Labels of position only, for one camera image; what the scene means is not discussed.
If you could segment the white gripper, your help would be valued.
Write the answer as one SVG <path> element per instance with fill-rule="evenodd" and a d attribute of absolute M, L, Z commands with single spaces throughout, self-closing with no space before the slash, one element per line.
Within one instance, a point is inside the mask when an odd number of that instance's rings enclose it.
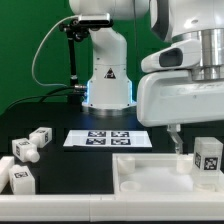
<path fill-rule="evenodd" d="M 182 154 L 179 124 L 224 120 L 224 81 L 192 81 L 187 70 L 145 75 L 138 85 L 137 119 L 146 127 L 168 125 Z"/>

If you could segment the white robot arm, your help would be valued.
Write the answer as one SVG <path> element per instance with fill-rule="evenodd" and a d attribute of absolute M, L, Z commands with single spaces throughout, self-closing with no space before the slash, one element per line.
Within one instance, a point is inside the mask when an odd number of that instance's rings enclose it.
<path fill-rule="evenodd" d="M 93 44 L 93 74 L 84 106 L 127 107 L 124 38 L 109 21 L 150 15 L 150 28 L 170 46 L 141 60 L 137 120 L 145 127 L 224 119 L 224 0 L 69 0 Z"/>

